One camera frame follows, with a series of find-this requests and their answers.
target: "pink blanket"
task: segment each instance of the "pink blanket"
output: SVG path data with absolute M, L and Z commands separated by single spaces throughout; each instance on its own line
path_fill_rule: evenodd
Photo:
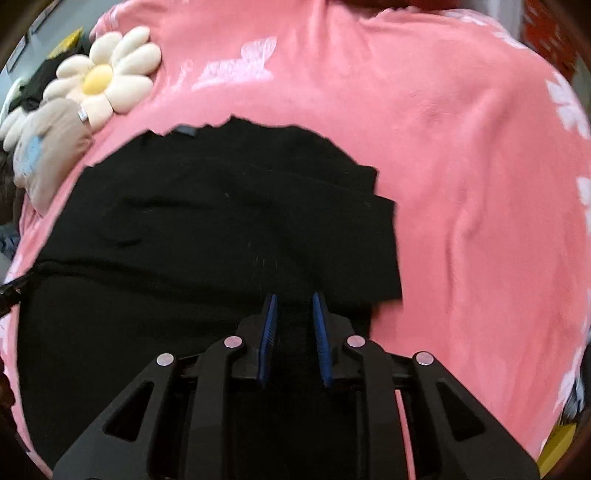
M 97 134 L 45 218 L 25 205 L 9 278 L 33 264 L 83 168 L 134 135 L 232 114 L 301 125 L 376 167 L 378 194 L 398 203 L 404 306 L 376 309 L 373 338 L 435 354 L 537 457 L 589 327 L 591 132 L 566 81 L 469 11 L 131 0 L 96 33 L 142 24 L 163 52 L 150 98 Z M 17 327 L 15 308 L 0 339 L 18 395 Z M 32 448 L 20 401 L 14 414 Z

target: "yellow flower center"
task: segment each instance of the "yellow flower center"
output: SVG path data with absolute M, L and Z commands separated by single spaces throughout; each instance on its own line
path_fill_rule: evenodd
M 111 83 L 113 68 L 111 65 L 97 65 L 84 77 L 82 92 L 86 95 L 98 95 L 103 93 Z

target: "flower-shaped pillow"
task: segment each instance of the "flower-shaped pillow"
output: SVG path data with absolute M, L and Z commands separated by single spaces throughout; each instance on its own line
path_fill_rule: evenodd
M 150 29 L 135 27 L 125 36 L 109 32 L 98 38 L 89 56 L 74 55 L 57 69 L 43 98 L 65 97 L 76 101 L 97 131 L 116 113 L 128 113 L 152 89 L 147 76 L 162 59 L 159 46 L 148 43 Z

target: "black cloth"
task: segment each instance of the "black cloth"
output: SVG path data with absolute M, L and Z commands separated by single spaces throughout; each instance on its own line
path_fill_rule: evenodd
M 84 172 L 38 260 L 115 265 L 159 289 L 400 298 L 393 203 L 375 179 L 297 127 L 149 132 Z
M 66 50 L 52 59 L 44 60 L 29 82 L 23 87 L 21 94 L 10 103 L 8 111 L 12 112 L 19 106 L 26 112 L 37 110 L 43 100 L 43 92 L 47 85 L 56 78 L 57 68 L 65 59 L 78 53 L 85 53 L 85 47 L 82 42 L 75 48 Z
M 199 353 L 273 292 L 280 318 L 291 318 L 280 321 L 279 370 L 296 384 L 289 388 L 316 382 L 309 401 L 275 405 L 277 421 L 291 412 L 273 447 L 285 474 L 275 478 L 306 467 L 293 465 L 295 448 L 321 438 L 326 421 L 332 441 L 316 451 L 337 462 L 354 441 L 341 431 L 350 423 L 328 413 L 307 308 L 322 290 L 367 335 L 371 304 L 401 297 L 394 205 L 373 195 L 375 179 L 312 132 L 234 118 L 194 138 L 143 134 L 87 168 L 21 305 L 21 395 L 42 457 L 53 466 L 159 353 Z M 315 472 L 308 478 L 320 478 Z

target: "metal screw head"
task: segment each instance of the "metal screw head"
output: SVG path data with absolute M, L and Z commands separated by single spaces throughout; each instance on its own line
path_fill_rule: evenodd
M 236 335 L 232 335 L 231 337 L 226 338 L 223 341 L 223 344 L 226 345 L 228 348 L 238 348 L 242 345 L 242 339 L 237 337 Z
M 431 365 L 434 360 L 435 359 L 433 358 L 433 355 L 431 355 L 429 352 L 417 353 L 417 363 L 419 365 L 424 365 L 426 367 L 427 365 Z
M 351 335 L 349 338 L 347 338 L 347 345 L 349 345 L 351 348 L 361 348 L 363 345 L 365 345 L 365 338 L 359 335 Z
M 158 355 L 158 358 L 156 359 L 156 363 L 161 367 L 167 367 L 172 362 L 174 362 L 174 355 L 171 353 L 162 353 Z

